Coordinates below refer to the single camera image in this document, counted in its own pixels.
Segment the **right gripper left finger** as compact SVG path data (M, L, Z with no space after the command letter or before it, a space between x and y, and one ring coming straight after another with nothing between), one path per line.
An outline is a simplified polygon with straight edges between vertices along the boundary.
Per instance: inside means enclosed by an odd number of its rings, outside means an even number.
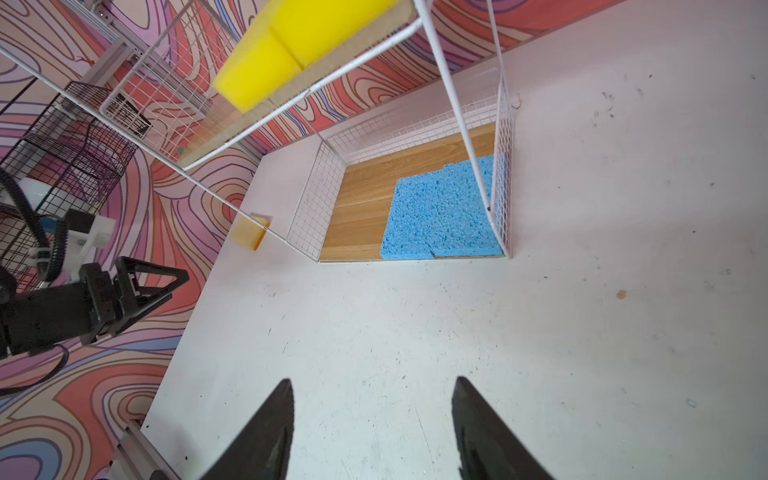
M202 479L285 479L294 419L292 383L283 379Z

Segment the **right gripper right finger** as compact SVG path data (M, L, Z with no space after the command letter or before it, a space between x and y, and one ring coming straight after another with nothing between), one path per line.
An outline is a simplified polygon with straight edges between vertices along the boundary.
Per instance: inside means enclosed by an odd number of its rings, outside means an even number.
M462 479L553 479L464 376L456 379L452 418Z

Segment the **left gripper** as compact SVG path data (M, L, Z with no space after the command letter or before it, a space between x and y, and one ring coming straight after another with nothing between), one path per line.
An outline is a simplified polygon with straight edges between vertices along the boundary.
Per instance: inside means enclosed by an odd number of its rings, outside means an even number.
M1 357L35 355L66 340L85 345L118 336L172 299L189 280L186 270L121 256L116 280L96 264L75 283L17 293L1 303ZM140 274L170 277L165 286L141 285Z

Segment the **beige sponge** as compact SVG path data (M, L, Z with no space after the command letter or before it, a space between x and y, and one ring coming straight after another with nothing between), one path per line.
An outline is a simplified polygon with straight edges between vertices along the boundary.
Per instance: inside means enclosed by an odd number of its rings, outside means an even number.
M230 229L229 239L246 250L256 251L266 235L266 230L258 226L257 222L265 227L269 227L271 225L271 218L259 215L251 215L249 218L246 218L238 215L237 220Z

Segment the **blue sponge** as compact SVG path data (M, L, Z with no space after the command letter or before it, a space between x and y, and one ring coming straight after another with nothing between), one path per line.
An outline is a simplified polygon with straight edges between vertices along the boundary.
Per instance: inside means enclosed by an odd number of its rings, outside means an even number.
M444 171L437 170L397 181L382 238L382 259L435 258L428 236L437 215L443 178Z
M446 165L437 173L432 187L432 218L426 242L435 257L503 255L469 160Z

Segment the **yellow sponge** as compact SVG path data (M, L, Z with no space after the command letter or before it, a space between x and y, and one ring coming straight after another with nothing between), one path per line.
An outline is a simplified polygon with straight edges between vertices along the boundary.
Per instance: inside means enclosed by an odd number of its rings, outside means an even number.
M228 56L213 86L246 113L301 71L301 64L274 32L270 19L258 16Z
M397 4L392 0L277 0L262 11L302 68L326 56Z

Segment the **white wire wooden shelf rack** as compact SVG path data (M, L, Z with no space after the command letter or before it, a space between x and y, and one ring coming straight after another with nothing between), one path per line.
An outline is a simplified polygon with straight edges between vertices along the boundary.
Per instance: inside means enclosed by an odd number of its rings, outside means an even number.
M186 41L195 67L210 75L221 69L225 56L235 46L233 33L212 7L191 1L108 96L88 112L183 178L191 179L196 168L419 31L426 33L435 55L444 98L436 101L433 111L398 104L379 114L366 115L361 122L345 129L322 135L284 242L319 261L348 167L436 145L451 136L462 139L468 160L476 163L479 153L472 132L489 125L494 129L492 178L478 180L476 185L495 241L502 253L509 255L508 206L515 111L505 69L496 63L478 75L455 78L439 46L427 1L403 1L380 16L357 35L351 53L336 54L332 71L309 75L304 88L291 98L259 108L253 114L233 114L223 120L213 113L215 91L197 88L176 72L182 57L172 52L173 41Z

